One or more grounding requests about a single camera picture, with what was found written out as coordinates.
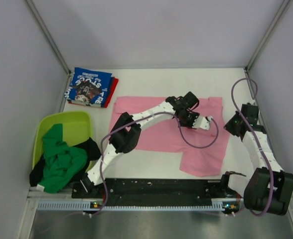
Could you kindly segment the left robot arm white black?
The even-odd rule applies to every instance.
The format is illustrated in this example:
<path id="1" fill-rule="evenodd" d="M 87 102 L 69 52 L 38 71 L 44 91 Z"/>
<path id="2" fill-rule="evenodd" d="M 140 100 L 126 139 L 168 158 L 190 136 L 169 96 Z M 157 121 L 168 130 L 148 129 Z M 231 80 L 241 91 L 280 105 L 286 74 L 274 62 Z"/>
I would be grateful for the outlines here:
<path id="1" fill-rule="evenodd" d="M 170 119 L 176 119 L 179 128 L 193 128 L 199 114 L 192 110 L 198 105 L 199 99 L 188 92 L 184 97 L 168 97 L 157 106 L 140 113 L 122 113 L 111 132 L 101 140 L 101 146 L 108 140 L 106 148 L 101 149 L 101 157 L 80 180 L 83 192 L 91 198 L 99 194 L 99 184 L 104 182 L 103 172 L 113 160 L 136 148 L 143 130 Z"/>

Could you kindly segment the pink t shirt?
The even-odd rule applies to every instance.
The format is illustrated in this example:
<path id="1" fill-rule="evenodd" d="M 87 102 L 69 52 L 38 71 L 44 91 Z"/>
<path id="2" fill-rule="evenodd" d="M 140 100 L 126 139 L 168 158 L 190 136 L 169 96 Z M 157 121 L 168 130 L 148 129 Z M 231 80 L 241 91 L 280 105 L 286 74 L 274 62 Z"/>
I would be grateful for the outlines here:
<path id="1" fill-rule="evenodd" d="M 151 126 L 141 133 L 138 150 L 182 153 L 180 170 L 193 176 L 220 174 L 229 141 L 224 129 L 221 97 L 200 98 L 195 109 L 202 116 L 212 116 L 215 123 L 209 130 L 177 126 L 173 119 Z"/>

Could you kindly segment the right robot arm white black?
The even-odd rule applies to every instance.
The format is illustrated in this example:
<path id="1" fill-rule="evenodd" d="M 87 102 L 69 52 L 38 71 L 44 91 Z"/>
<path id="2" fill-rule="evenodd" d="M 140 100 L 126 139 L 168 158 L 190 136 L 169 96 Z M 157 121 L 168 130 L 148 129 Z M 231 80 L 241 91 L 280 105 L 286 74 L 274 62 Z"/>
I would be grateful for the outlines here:
<path id="1" fill-rule="evenodd" d="M 284 172 L 268 144 L 265 128 L 258 124 L 259 109 L 250 103 L 225 124 L 229 133 L 241 139 L 254 172 L 251 176 L 227 171 L 222 175 L 220 192 L 231 197 L 236 192 L 244 199 L 246 209 L 283 216 L 293 193 L 293 174 Z"/>

